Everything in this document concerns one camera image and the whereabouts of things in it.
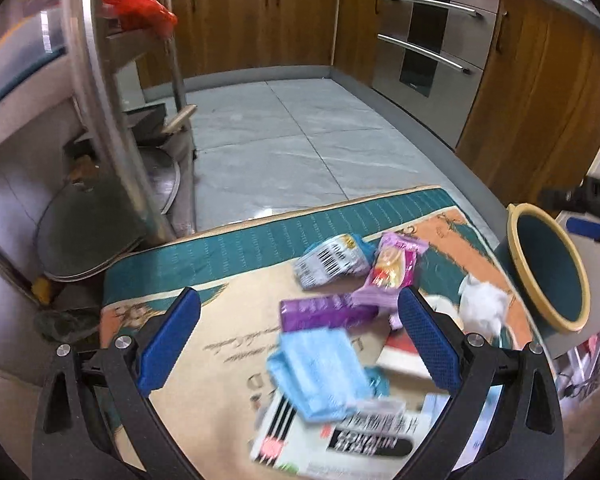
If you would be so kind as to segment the white medicine box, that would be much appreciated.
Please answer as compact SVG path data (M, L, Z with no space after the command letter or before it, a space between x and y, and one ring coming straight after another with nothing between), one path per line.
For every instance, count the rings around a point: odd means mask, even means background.
M392 479L430 427L428 413L390 410L376 402L340 422L309 424L275 393L249 457L253 463L310 479Z

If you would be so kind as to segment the teal orange patterned mat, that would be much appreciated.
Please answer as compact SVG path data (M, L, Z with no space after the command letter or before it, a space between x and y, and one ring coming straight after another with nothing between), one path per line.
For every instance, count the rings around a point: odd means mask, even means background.
M136 334L193 287L199 322L150 400L205 477L390 479L446 402L396 314L407 284L494 346L538 338L465 211L423 186L125 257L106 273L99 341ZM325 349L350 356L374 393L340 422L310 424L277 384L290 359Z

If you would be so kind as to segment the wooden kitchen cabinets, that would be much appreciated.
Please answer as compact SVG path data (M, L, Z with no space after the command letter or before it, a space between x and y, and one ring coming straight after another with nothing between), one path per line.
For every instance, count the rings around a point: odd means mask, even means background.
M372 86L381 3L172 0L182 75L330 75L412 117ZM500 0L474 104L448 148L506 204L578 184L600 149L600 17L573 0Z

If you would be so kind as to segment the pink purple snack wrapper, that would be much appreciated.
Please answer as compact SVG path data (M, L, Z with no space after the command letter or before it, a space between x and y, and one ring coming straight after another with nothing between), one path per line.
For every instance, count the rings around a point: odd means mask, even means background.
M428 248L426 240L396 232L382 234L375 263L363 286L352 292L352 304L396 312L400 292L415 284L418 259Z

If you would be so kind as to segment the teal yellow-rimmed trash bin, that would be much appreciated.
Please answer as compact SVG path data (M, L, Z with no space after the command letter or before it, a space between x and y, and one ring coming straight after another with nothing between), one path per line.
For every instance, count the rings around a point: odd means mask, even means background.
M566 230L538 206L507 206L505 237L495 249L544 337L576 334L591 313L585 266Z

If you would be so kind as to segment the light blue wet wipes pack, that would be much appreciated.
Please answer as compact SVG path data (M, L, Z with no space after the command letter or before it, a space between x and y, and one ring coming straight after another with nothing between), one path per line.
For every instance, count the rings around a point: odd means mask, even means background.
M476 459L498 407L501 392L501 386L492 386L489 389L475 427L471 431L471 435L454 466L454 470L465 467ZM425 396L424 404L422 404L422 414L430 416L430 427L434 426L449 400L450 396L445 393L428 393Z

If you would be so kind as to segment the dark pan lid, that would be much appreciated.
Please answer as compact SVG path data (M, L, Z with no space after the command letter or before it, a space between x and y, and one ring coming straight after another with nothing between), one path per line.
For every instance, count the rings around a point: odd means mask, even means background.
M146 237L128 194L102 169L91 143L80 141L67 154L67 183L46 207L35 237L43 273L61 283L102 272Z

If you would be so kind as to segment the red plastic bag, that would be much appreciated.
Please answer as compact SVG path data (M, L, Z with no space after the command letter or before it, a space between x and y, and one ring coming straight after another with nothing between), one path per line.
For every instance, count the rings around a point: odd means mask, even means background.
M60 0L28 0L24 5L27 16L58 6ZM124 32L150 29L158 37L170 37L178 18L158 0L102 0L102 15L117 20Z

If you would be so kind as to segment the wooden cutting board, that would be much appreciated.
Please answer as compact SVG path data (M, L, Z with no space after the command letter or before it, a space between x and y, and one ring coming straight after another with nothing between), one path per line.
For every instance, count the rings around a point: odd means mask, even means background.
M161 132L163 134L174 134L180 132L183 128L188 128L190 126L189 118L196 112L196 110L196 104L185 105L181 110L178 111L178 114L173 116L163 125Z

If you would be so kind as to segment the stainless steel rack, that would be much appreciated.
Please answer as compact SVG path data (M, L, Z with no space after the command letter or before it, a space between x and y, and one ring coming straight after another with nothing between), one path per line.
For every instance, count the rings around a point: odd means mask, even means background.
M146 229L133 249L194 232L195 148L190 126L159 146L138 145L117 85L140 56L173 48L173 34L124 32L102 15L102 0L22 12L0 38L0 281L35 304L34 281L47 278L36 231L67 183L68 148L90 142L102 169L119 179Z

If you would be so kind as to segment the purple spray bottle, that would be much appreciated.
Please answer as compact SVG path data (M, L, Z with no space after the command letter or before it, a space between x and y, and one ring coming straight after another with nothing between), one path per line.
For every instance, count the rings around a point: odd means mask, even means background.
M314 328L349 328L372 322L379 313L377 306L356 304L351 294L338 294L279 303L280 328L283 333Z

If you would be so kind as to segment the barcode snack wrapper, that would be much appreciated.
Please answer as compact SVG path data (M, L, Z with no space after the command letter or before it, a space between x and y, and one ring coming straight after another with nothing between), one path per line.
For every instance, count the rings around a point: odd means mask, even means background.
M294 277L304 290L345 276L359 278L370 272L375 254L375 246L358 234L339 234L309 247L294 263Z

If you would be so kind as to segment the white tissue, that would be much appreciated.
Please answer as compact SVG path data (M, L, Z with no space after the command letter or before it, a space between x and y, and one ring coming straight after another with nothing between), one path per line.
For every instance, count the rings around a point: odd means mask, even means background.
M458 313L466 333L477 333L492 341L500 336L505 323L510 295L489 282L467 274L458 288Z

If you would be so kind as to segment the blue face mask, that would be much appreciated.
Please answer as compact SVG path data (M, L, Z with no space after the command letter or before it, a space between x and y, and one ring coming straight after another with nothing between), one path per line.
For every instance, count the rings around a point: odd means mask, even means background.
M375 396L343 328L282 333L266 360L277 390L309 424L339 422Z

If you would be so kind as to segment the black box on rack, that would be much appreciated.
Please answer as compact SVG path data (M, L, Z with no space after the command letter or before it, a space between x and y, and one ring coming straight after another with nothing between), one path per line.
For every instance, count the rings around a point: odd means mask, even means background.
M125 116L138 145L159 146L166 142L168 135L162 132L166 120L166 106L163 103L128 110Z

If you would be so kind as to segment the stainless steel oven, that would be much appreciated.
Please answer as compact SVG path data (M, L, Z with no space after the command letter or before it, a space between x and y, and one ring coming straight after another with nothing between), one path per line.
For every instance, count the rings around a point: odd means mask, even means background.
M500 0L382 0L373 88L455 148L499 6Z

